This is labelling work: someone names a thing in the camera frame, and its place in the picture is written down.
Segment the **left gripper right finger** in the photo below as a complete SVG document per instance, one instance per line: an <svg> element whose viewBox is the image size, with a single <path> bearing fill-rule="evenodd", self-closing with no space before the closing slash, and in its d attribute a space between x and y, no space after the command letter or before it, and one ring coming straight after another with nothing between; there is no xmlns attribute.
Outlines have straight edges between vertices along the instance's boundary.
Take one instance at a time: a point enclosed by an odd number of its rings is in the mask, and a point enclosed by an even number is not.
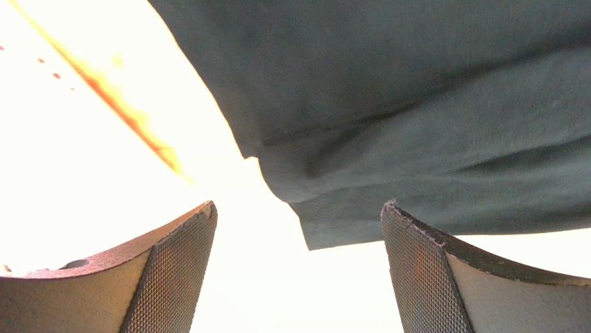
<svg viewBox="0 0 591 333"><path fill-rule="evenodd" d="M590 280L494 255L388 202L381 212L405 332L589 332Z"/></svg>

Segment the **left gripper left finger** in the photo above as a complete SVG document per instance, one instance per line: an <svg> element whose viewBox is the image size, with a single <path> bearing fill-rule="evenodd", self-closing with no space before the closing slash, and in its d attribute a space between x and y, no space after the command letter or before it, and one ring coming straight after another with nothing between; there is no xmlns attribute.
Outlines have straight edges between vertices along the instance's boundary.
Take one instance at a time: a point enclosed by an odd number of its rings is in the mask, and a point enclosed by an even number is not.
<svg viewBox="0 0 591 333"><path fill-rule="evenodd" d="M1 276L2 332L189 332L218 212L206 202L58 270Z"/></svg>

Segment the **black floral t shirt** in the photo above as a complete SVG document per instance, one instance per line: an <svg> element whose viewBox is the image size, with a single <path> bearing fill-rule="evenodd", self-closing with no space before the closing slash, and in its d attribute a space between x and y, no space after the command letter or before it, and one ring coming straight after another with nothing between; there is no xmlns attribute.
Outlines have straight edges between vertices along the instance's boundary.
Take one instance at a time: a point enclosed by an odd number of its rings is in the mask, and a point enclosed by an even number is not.
<svg viewBox="0 0 591 333"><path fill-rule="evenodd" d="M589 1L154 1L311 250L590 226Z"/></svg>

